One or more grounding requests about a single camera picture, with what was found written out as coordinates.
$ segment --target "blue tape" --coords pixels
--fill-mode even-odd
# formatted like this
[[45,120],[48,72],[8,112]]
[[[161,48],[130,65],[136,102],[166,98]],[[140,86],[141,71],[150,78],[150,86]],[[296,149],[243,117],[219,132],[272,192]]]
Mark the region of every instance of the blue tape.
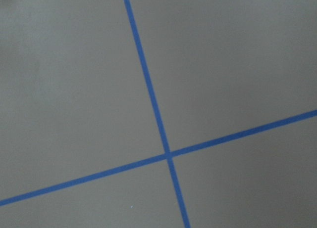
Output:
[[304,119],[312,118],[312,117],[315,117],[315,116],[317,116],[317,110],[313,110],[313,111],[310,111],[310,112],[307,112],[307,113],[303,113],[303,114],[300,114],[300,115],[296,115],[296,116],[293,116],[293,117],[282,119],[282,120],[279,120],[279,121],[276,121],[276,122],[273,122],[273,123],[268,123],[268,124],[265,124],[265,125],[262,125],[262,126],[259,126],[259,127],[256,127],[256,128],[251,128],[251,129],[248,129],[248,130],[245,130],[245,131],[242,131],[242,132],[230,134],[230,135],[227,135],[227,136],[224,136],[224,137],[220,137],[220,138],[217,138],[217,139],[213,139],[213,140],[209,140],[209,141],[206,141],[206,142],[203,142],[203,143],[199,143],[199,144],[196,144],[196,145],[185,147],[183,149],[179,149],[179,150],[173,151],[171,154],[172,154],[172,157],[175,157],[175,156],[191,153],[193,151],[205,149],[205,148],[210,147],[210,146],[215,146],[215,145],[222,144],[222,143],[225,143],[225,142],[229,142],[229,141],[232,141],[232,140],[237,140],[237,139],[240,139],[240,138],[243,138],[243,137],[251,136],[251,135],[254,135],[254,134],[257,134],[257,133],[261,133],[261,132],[268,131],[268,130],[271,130],[271,129],[274,129],[274,128],[282,127],[282,126],[285,126],[285,125],[288,125],[288,124],[291,124],[291,123],[295,123],[295,122],[298,122],[298,121],[302,121]]
[[138,55],[139,55],[139,59],[140,59],[140,62],[141,62],[143,75],[144,75],[145,82],[146,82],[146,85],[147,85],[147,88],[148,88],[148,91],[149,91],[149,96],[150,96],[150,99],[151,99],[152,108],[153,108],[153,111],[154,111],[155,119],[157,121],[160,138],[161,138],[161,141],[162,141],[162,144],[163,144],[163,148],[164,148],[164,151],[165,151],[167,164],[168,164],[169,171],[170,171],[170,174],[171,174],[171,178],[172,178],[172,181],[173,181],[173,185],[174,185],[174,189],[175,189],[175,193],[176,193],[179,209],[181,211],[183,223],[184,223],[185,228],[190,228],[190,223],[189,223],[189,219],[188,219],[188,215],[187,215],[187,211],[186,211],[186,206],[185,206],[183,195],[182,195],[182,192],[181,192],[181,189],[180,189],[180,185],[179,185],[179,182],[178,182],[178,178],[177,178],[174,162],[173,162],[173,159],[172,159],[172,156],[171,156],[171,153],[170,153],[166,132],[165,132],[165,129],[164,129],[162,117],[161,117],[160,112],[159,112],[158,102],[157,102],[157,99],[156,99],[156,96],[155,96],[155,92],[154,92],[154,88],[153,88],[153,85],[152,85],[152,81],[151,81],[151,78],[150,78],[150,73],[149,73],[148,66],[147,66],[147,63],[146,63],[146,59],[145,59],[145,56],[144,56],[144,52],[143,52],[143,48],[142,48],[142,44],[141,44],[141,39],[140,39],[140,36],[139,36],[139,33],[138,33],[138,29],[137,29],[137,25],[136,25],[136,22],[135,22],[135,19],[134,19],[131,3],[130,3],[130,0],[124,0],[124,3],[125,3],[125,8],[127,10],[128,18],[129,18],[129,21],[130,21],[134,42],[135,42],[135,45],[136,45],[136,48],[137,48],[137,51],[138,51]]
[[127,164],[127,165],[123,165],[123,166],[119,166],[119,167],[116,167],[116,168],[113,168],[113,169],[110,169],[110,170],[106,170],[106,171],[102,171],[102,172],[95,173],[95,174],[92,174],[92,175],[88,175],[88,176],[85,176],[85,177],[81,177],[81,178],[78,178],[78,179],[75,179],[75,180],[59,183],[59,184],[56,184],[56,185],[53,185],[53,186],[50,186],[50,187],[42,188],[42,189],[35,190],[35,191],[32,191],[32,192],[28,192],[28,193],[25,193],[25,194],[22,194],[22,195],[18,195],[18,196],[15,196],[15,197],[11,197],[11,198],[7,198],[7,199],[4,199],[4,200],[1,200],[0,201],[0,206],[4,206],[4,205],[10,204],[10,203],[22,201],[22,200],[29,199],[29,198],[32,198],[32,197],[37,197],[37,196],[40,196],[40,195],[43,195],[43,194],[46,194],[46,193],[55,192],[55,191],[58,191],[58,190],[61,190],[61,189],[67,188],[67,187],[72,187],[72,186],[75,186],[75,185],[79,185],[81,183],[85,183],[85,182],[90,182],[90,181],[93,181],[93,180],[101,179],[101,178],[104,178],[104,177],[107,177],[107,176],[110,176],[110,175],[114,175],[114,174],[118,174],[118,173],[121,173],[121,172],[124,172],[124,171],[132,170],[132,169],[135,169],[135,168],[138,168],[138,167],[141,167],[141,166],[153,164],[155,162],[162,161],[162,160],[165,160],[165,159],[166,159],[166,156],[164,154],[163,155],[158,155],[158,156],[154,156],[154,157],[151,157],[151,158],[148,158],[148,159],[145,159],[145,160],[140,160],[140,161],[133,162],[133,163],[130,163],[130,164]]

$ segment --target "gray floor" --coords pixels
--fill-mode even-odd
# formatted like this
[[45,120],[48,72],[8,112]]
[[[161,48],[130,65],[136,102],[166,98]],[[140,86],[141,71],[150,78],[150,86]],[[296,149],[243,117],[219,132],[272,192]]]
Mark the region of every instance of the gray floor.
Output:
[[[131,0],[171,151],[317,109],[317,0]],[[174,158],[193,228],[317,227],[317,118]],[[0,201],[164,154],[123,0],[0,0]],[[166,161],[0,227],[182,228]]]

